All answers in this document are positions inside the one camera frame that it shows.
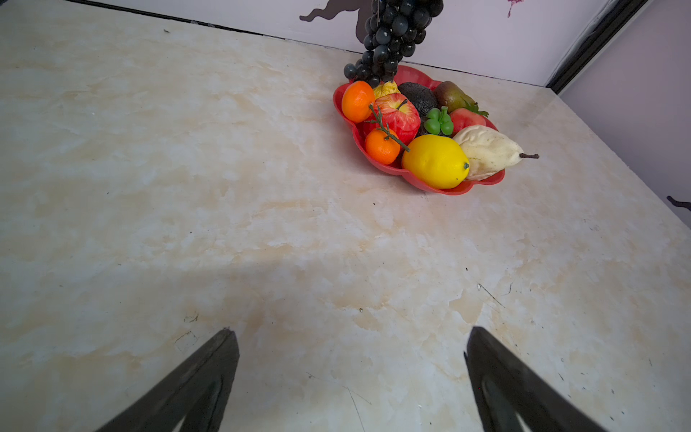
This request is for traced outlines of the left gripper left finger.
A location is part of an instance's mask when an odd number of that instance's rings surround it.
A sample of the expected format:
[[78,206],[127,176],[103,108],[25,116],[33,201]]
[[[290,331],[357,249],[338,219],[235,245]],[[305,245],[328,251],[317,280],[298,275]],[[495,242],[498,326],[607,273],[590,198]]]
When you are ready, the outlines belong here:
[[220,330],[100,430],[218,431],[239,358],[235,332]]

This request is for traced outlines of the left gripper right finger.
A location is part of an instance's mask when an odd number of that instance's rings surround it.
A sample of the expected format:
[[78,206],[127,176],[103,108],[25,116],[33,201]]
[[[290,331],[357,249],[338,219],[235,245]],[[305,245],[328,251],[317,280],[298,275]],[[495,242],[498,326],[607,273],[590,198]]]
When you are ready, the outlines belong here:
[[603,428],[484,329],[471,330],[464,359],[485,431],[601,431]]

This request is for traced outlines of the yellow lemon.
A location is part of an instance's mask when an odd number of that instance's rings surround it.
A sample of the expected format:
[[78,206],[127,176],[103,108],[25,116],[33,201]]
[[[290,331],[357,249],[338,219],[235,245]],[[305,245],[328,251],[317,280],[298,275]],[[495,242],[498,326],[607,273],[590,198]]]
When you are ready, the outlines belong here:
[[470,162],[453,139],[422,135],[408,144],[402,166],[426,185],[439,190],[453,189],[470,173]]

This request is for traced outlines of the orange tangerine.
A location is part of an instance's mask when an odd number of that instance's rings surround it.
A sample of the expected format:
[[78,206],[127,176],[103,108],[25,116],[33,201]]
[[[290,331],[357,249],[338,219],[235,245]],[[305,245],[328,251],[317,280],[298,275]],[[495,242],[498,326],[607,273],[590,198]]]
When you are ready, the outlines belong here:
[[371,115],[370,105],[375,101],[372,87],[365,81],[350,84],[343,93],[341,111],[352,123],[364,122]]
[[391,165],[401,153],[401,145],[392,136],[393,131],[376,129],[368,133],[365,138],[365,151],[375,161],[383,165]]

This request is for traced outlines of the red pomegranate fruit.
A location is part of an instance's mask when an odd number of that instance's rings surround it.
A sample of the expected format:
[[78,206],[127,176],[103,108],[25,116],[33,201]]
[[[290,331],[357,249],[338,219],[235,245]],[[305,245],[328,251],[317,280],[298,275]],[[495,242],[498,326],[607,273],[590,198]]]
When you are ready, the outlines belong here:
[[375,100],[375,111],[381,114],[383,125],[408,145],[417,136],[421,126],[419,111],[400,93],[385,95]]

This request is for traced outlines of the brown green fig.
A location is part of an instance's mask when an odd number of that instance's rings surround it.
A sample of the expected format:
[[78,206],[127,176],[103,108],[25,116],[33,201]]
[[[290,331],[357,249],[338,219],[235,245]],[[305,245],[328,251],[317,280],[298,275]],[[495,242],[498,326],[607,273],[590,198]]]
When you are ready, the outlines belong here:
[[476,112],[479,108],[478,104],[469,95],[451,81],[444,81],[438,84],[433,90],[433,94],[437,99],[437,104],[446,106],[449,113],[460,108]]

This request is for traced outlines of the dark green avocado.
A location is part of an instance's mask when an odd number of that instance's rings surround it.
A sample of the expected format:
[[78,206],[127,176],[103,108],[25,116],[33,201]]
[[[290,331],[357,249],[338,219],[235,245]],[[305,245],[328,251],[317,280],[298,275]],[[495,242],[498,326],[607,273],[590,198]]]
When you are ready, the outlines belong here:
[[415,106],[420,118],[425,118],[432,109],[438,109],[437,98],[432,90],[414,82],[399,84],[399,91]]

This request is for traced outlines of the black grape bunch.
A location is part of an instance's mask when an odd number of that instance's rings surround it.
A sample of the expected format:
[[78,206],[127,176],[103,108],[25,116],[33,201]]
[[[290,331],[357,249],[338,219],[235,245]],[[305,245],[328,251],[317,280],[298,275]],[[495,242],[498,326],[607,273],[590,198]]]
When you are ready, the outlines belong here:
[[443,0],[372,1],[365,21],[365,52],[356,63],[345,65],[350,81],[372,87],[392,81],[399,63],[411,57],[426,38],[426,29],[444,9]]

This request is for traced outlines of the red strawberry with green leaves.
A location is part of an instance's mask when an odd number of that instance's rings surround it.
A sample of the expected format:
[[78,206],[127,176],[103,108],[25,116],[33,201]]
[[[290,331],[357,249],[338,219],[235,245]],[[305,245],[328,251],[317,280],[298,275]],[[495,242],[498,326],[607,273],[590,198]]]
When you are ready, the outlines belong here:
[[450,113],[450,118],[453,122],[453,132],[452,136],[457,135],[463,129],[470,126],[486,126],[486,118],[478,113],[473,113],[472,111],[465,108],[458,108]]

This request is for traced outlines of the small yellow quince fruit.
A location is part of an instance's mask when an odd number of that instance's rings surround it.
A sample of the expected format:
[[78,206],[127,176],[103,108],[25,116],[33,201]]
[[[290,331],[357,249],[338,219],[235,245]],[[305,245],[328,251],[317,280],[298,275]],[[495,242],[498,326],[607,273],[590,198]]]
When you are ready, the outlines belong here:
[[376,99],[380,99],[387,95],[399,94],[401,92],[399,91],[399,88],[394,81],[381,83],[379,84],[379,86],[376,86],[372,91],[374,92],[374,96]]

